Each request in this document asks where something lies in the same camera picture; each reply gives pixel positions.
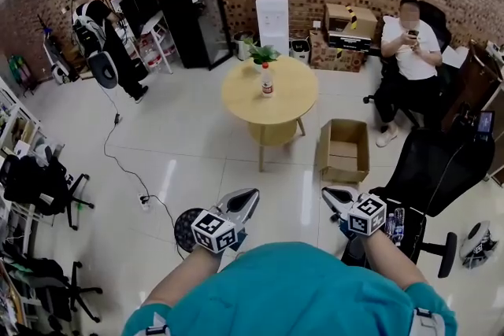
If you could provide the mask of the white water dispenser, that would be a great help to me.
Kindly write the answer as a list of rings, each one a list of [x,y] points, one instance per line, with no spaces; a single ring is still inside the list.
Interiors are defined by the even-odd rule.
[[[288,0],[256,0],[261,46],[271,46],[280,54],[289,54]]]

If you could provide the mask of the chair-mounted black screen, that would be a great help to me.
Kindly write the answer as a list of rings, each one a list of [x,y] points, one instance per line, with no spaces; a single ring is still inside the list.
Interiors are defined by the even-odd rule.
[[[494,111],[481,111],[476,119],[475,140],[481,142],[489,142],[491,139],[493,139],[494,122]]]

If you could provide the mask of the silver trash can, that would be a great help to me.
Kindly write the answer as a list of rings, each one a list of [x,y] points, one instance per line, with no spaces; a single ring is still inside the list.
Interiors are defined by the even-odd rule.
[[[250,57],[250,47],[255,44],[253,31],[239,31],[234,34],[236,56],[239,60],[245,61]]]

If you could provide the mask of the black flat box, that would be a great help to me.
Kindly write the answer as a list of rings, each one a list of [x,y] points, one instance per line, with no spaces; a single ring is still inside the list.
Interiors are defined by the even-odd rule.
[[[372,40],[368,37],[347,35],[335,31],[328,32],[328,45],[332,48],[368,52]]]

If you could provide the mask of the white shelving unit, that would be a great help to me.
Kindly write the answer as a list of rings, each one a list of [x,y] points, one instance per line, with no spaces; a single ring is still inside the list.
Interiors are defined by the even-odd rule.
[[[27,155],[40,128],[40,121],[0,77],[0,163],[9,155]]]

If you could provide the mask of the bottle with red cap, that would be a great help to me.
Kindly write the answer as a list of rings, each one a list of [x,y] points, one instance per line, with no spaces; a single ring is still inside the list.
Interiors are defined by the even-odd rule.
[[[272,75],[268,62],[264,62],[261,66],[261,92],[262,95],[267,98],[273,95]]]

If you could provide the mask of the taped cardboard box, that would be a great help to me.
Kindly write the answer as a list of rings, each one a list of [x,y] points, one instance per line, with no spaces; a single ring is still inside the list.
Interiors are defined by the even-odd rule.
[[[371,36],[377,19],[370,9],[342,4],[325,4],[325,28],[327,31],[349,35]]]

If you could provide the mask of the white black backpack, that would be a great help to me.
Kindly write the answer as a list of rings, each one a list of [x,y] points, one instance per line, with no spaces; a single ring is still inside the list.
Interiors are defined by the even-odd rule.
[[[72,26],[80,52],[84,57],[102,52],[106,42],[104,29],[86,15],[74,18]]]

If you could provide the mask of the white metal rack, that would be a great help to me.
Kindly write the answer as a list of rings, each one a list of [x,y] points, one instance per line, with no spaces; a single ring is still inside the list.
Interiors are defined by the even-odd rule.
[[[169,39],[169,30],[162,11],[154,14],[143,26],[139,37],[139,54],[150,72],[173,74],[162,43]]]

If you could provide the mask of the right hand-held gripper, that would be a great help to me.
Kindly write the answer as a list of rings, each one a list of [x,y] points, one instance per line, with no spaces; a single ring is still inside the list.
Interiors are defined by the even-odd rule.
[[[387,204],[373,194],[360,194],[350,186],[325,186],[322,198],[337,219],[339,229],[350,234],[368,237],[386,222]]]

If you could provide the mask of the white paper sheet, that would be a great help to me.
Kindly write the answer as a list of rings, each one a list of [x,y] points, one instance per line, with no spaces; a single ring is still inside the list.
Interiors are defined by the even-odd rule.
[[[442,53],[443,63],[454,68],[460,68],[468,57],[469,48],[459,46],[457,49],[448,46]]]

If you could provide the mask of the person's right forearm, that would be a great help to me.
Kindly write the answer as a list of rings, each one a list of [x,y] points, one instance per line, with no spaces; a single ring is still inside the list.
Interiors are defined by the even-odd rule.
[[[427,282],[418,267],[382,231],[361,237],[361,243],[372,269],[401,289]]]

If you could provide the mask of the white bin black lid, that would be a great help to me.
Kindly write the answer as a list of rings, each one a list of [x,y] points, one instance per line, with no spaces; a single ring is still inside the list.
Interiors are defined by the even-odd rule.
[[[289,55],[300,61],[307,62],[310,55],[308,39],[291,39],[289,42]]]

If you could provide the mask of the brown wooden cabinet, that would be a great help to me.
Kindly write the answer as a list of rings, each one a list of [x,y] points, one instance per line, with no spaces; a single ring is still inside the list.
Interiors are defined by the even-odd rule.
[[[441,128],[448,131],[463,107],[479,112],[502,82],[496,59],[483,46],[471,39],[469,51],[460,68],[443,65],[441,90]]]

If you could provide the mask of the printed cardboard box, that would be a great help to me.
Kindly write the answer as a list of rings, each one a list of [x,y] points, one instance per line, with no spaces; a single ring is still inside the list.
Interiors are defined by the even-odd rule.
[[[309,32],[311,68],[328,71],[360,72],[367,55],[353,50],[339,50],[328,46],[321,31]]]

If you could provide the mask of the round wooden table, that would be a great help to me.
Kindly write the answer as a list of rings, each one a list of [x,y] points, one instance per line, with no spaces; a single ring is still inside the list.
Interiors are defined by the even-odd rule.
[[[241,62],[225,77],[221,97],[228,111],[247,123],[250,136],[258,144],[258,169],[264,169],[267,147],[289,143],[297,131],[306,134],[302,117],[318,98],[318,80],[301,61],[281,55],[269,63],[273,95],[261,92],[261,72],[253,60]]]

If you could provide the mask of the black mesh office chair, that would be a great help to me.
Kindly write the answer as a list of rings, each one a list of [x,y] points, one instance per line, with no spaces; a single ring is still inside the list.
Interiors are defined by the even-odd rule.
[[[387,185],[370,190],[387,203],[388,210],[405,209],[400,250],[414,263],[422,251],[442,257],[441,279],[453,267],[458,236],[450,231],[443,244],[424,242],[427,220],[483,180],[494,154],[490,134],[457,136],[417,129],[407,136]]]

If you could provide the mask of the person's teal shirt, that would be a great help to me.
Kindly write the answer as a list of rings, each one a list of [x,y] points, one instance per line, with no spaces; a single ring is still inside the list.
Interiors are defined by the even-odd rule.
[[[175,306],[136,309],[121,336],[457,336],[427,283],[401,289],[302,242],[249,250]]]

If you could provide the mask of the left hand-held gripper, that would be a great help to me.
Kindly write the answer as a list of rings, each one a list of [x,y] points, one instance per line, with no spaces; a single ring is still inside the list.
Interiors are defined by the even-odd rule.
[[[217,204],[218,211],[203,209],[191,224],[197,246],[214,255],[221,255],[226,249],[237,252],[245,241],[245,222],[254,214],[260,191],[244,188],[224,195]]]

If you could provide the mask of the black glass door fridge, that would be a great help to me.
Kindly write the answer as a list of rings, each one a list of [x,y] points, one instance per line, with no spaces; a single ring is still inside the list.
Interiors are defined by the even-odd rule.
[[[185,68],[212,70],[233,56],[223,0],[158,0]]]

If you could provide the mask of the brown cardboard box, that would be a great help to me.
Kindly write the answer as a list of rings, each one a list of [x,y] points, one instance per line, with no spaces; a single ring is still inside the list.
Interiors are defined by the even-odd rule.
[[[321,178],[332,183],[361,183],[369,173],[366,122],[332,119],[322,128],[317,147]]]

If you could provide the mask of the green potted plant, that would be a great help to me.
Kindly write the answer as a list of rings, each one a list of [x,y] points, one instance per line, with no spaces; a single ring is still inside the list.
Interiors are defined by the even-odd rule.
[[[274,49],[273,46],[259,46],[253,39],[245,39],[244,43],[248,45],[249,56],[253,60],[254,67],[261,72],[264,65],[276,61],[280,56],[280,52]]]

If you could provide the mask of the black flat screen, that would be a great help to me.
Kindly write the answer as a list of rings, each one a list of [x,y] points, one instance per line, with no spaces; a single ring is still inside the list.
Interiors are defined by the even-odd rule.
[[[115,13],[121,13],[136,39],[142,36],[146,22],[160,11],[158,0],[110,0]]]

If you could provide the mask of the person's left forearm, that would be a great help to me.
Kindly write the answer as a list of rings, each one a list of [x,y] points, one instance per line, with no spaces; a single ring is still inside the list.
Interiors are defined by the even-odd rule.
[[[195,287],[215,275],[221,265],[222,254],[196,247],[175,269],[150,292],[142,306],[162,304],[175,306]]]

